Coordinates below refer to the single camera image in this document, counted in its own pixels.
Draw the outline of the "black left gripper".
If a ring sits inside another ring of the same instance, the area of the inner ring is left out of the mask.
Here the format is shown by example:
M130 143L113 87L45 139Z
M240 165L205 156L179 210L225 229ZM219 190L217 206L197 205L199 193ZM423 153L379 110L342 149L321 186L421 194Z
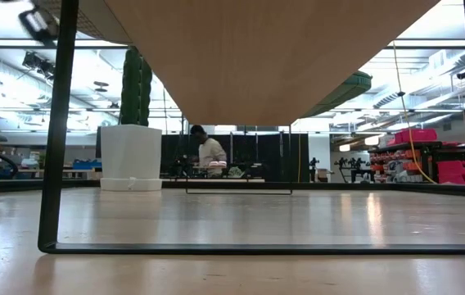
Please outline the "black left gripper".
M54 42L58 39L60 27L56 18L40 6L34 5L28 11L21 12L18 19L33 40Z

